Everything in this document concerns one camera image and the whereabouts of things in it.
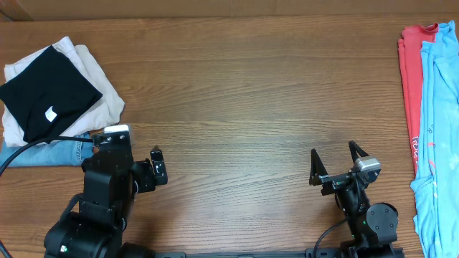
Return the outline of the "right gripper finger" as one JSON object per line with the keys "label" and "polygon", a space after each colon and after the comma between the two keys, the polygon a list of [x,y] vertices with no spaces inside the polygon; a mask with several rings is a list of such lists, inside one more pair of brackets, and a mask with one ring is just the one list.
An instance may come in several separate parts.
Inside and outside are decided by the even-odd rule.
{"label": "right gripper finger", "polygon": [[349,150],[351,153],[352,161],[355,163],[357,159],[369,156],[355,141],[349,141]]}
{"label": "right gripper finger", "polygon": [[313,148],[311,150],[311,172],[309,181],[322,181],[322,178],[324,177],[328,177],[328,172],[326,171],[316,149]]}

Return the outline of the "black t-shirt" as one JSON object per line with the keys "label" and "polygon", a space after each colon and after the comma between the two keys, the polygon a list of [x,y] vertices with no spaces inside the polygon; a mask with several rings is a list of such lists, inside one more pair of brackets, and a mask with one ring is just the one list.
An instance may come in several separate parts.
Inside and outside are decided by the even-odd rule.
{"label": "black t-shirt", "polygon": [[1,86],[1,100],[27,143],[61,135],[102,96],[52,46]]}

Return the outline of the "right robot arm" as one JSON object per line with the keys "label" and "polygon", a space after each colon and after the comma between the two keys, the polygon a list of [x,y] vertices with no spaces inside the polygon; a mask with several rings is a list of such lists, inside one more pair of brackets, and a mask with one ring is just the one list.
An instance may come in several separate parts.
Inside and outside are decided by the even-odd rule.
{"label": "right robot arm", "polygon": [[[336,205],[344,213],[344,219],[322,233],[314,248],[308,250],[308,255],[404,258],[403,249],[393,247],[393,243],[397,241],[397,209],[388,203],[371,204],[366,194],[366,188],[377,180],[382,170],[381,163],[352,140],[349,141],[349,150],[353,166],[347,172],[335,176],[328,174],[317,151],[311,151],[309,184],[321,186],[321,194],[324,196],[334,196]],[[322,240],[342,224],[349,226],[352,240],[342,242],[335,249],[321,249],[319,245]]]}

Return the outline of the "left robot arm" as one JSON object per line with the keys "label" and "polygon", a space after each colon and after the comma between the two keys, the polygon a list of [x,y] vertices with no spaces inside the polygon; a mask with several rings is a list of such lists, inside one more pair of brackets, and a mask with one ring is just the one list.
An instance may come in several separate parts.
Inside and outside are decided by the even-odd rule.
{"label": "left robot arm", "polygon": [[44,258],[154,257],[148,247],[123,241],[138,194],[168,182],[162,150],[135,161],[127,132],[93,136],[98,149],[82,162],[84,189],[74,195],[44,239]]}

